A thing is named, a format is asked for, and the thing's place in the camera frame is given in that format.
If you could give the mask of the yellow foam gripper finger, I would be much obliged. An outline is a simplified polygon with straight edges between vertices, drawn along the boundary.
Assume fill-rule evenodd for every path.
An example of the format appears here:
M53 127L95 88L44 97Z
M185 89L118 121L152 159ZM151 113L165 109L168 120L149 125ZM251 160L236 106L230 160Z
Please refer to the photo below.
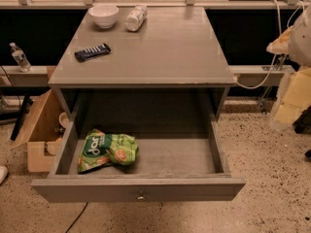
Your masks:
M276 131L292 126L311 106L311 67L301 66L281 79L277 100L273 104L269 125Z
M287 28L277 39L271 42L266 50L274 54L288 54L292 27Z

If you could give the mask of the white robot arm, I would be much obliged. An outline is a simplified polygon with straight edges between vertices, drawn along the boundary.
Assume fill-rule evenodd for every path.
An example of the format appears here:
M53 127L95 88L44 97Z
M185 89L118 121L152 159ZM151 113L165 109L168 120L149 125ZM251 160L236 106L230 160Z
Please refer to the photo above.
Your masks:
M311 106L311 6L266 50L284 53L299 66L294 74L281 79L272 107L270 126L281 131L293 125Z

